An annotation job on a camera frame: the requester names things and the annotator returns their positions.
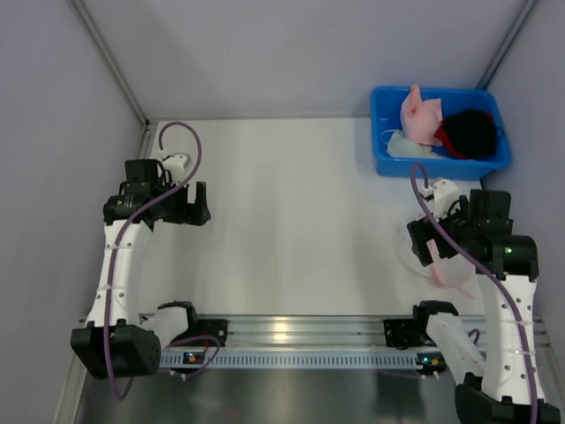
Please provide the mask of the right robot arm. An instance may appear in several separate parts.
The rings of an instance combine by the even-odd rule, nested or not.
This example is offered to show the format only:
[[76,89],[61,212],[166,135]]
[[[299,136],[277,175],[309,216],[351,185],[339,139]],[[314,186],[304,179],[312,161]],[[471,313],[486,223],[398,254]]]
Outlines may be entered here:
[[534,340],[533,298],[539,276],[538,249],[529,236],[516,235],[509,216],[511,196],[503,191],[473,190],[434,217],[426,201],[429,188],[415,191],[424,217],[408,223],[412,251],[420,263],[439,256],[462,256],[483,276],[480,290],[486,320],[486,350],[471,341],[462,320],[421,302],[414,314],[440,349],[456,382],[456,414],[462,423],[558,423],[539,382]]

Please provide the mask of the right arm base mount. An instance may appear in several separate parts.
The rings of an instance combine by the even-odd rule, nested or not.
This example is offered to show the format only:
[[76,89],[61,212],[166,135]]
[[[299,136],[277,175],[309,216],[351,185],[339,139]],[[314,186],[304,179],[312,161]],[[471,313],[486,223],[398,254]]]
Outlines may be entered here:
[[387,347],[407,350],[435,346],[432,339],[414,319],[387,319],[383,321],[383,328]]

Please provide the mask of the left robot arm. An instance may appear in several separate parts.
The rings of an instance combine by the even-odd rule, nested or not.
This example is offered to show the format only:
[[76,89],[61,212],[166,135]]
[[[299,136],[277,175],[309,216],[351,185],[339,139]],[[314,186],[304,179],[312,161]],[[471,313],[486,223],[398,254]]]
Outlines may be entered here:
[[155,374],[162,349],[196,326],[189,301],[162,304],[146,321],[139,315],[141,265],[156,224],[202,226],[211,218],[205,183],[188,200],[190,162],[187,154],[127,161],[124,182],[103,207],[101,276],[84,326],[71,335],[74,353],[95,379]]

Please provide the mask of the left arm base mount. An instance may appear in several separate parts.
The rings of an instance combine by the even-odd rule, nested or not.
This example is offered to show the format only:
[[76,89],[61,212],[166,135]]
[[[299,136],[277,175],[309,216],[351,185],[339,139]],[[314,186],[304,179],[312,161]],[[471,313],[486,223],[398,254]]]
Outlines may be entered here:
[[161,348],[217,345],[224,347],[228,334],[228,321],[156,314],[144,322],[144,329],[152,330],[158,336]]

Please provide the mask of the black bra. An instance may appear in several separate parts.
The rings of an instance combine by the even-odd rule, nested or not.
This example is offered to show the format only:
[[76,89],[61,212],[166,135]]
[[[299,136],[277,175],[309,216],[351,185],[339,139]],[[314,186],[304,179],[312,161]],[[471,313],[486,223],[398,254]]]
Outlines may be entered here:
[[464,110],[441,122],[456,150],[469,160],[494,156],[504,135],[493,116],[481,110]]

